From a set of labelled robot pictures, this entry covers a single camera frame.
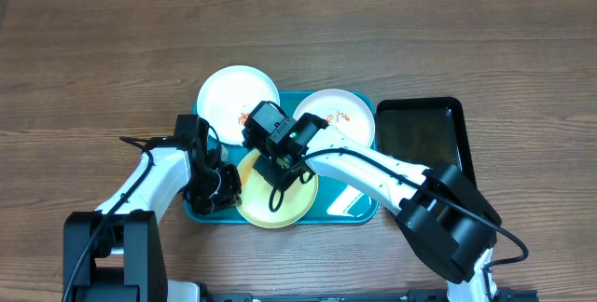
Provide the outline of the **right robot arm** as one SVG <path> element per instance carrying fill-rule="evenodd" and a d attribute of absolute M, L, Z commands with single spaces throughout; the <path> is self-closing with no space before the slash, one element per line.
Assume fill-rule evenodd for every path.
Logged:
<path fill-rule="evenodd" d="M 271 212 L 296 181 L 315 174 L 340 181 L 390 211 L 416 256 L 448 282 L 450 301 L 494 299 L 489 265 L 501 218 L 458 167 L 391 158 L 319 116 L 294 119 L 270 101 L 246 117 L 243 144 L 260 154 L 254 168 L 272 186 Z"/>

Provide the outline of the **black plastic tray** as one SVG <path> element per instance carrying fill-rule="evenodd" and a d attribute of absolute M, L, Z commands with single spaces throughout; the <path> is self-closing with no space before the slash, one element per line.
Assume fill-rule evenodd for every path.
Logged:
<path fill-rule="evenodd" d="M 464 109 L 454 97 L 384 100 L 375 114 L 377 149 L 393 158 L 434 167 L 446 161 L 475 184 Z"/>

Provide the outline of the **teal plastic tray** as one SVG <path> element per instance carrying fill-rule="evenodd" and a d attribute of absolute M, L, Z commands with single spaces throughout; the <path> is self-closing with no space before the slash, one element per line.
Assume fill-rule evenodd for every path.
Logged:
<path fill-rule="evenodd" d="M 372 102 L 364 94 L 352 92 L 362 99 L 374 116 Z M 309 91 L 282 91 L 281 107 L 293 116 L 295 109 Z M 253 169 L 258 152 L 238 145 L 228 145 L 229 162 L 240 166 L 242 204 L 208 215 L 195 214 L 184 204 L 186 214 L 202 224 L 253 224 L 264 228 L 286 227 L 291 224 L 361 224 L 370 220 L 378 202 L 352 186 L 330 177 L 315 175 L 310 182 L 297 180 L 287 191 L 281 208 L 273 213 L 269 208 L 271 185 Z"/>

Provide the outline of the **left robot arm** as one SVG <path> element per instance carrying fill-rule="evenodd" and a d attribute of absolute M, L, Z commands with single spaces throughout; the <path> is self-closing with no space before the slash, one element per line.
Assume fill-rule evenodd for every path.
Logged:
<path fill-rule="evenodd" d="M 95 210 L 64 222 L 63 300 L 210 300 L 204 284 L 168 278 L 159 224 L 176 197 L 198 215 L 240 204 L 236 167 L 220 146 L 207 146 L 213 130 L 197 115 L 180 115 L 171 136 L 125 138 L 141 151 L 137 168 Z"/>

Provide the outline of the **white plate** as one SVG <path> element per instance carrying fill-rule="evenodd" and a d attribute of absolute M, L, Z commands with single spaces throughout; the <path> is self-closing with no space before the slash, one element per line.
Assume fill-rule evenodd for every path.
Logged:
<path fill-rule="evenodd" d="M 262 101 L 280 103 L 273 81 L 257 68 L 232 65 L 207 78 L 195 108 L 197 114 L 215 129 L 223 144 L 241 145 L 243 124 Z"/>
<path fill-rule="evenodd" d="M 374 116 L 368 105 L 354 93 L 342 89 L 323 89 L 306 97 L 295 109 L 293 118 L 309 113 L 335 126 L 355 142 L 371 147 L 375 139 Z"/>

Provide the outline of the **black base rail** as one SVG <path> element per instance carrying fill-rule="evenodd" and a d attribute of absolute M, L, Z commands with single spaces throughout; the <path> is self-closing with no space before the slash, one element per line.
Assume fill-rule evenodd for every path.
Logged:
<path fill-rule="evenodd" d="M 208 302 L 448 302 L 446 290 L 413 289 L 395 294 L 347 295 L 251 295 L 249 293 L 211 294 L 201 301 Z"/>

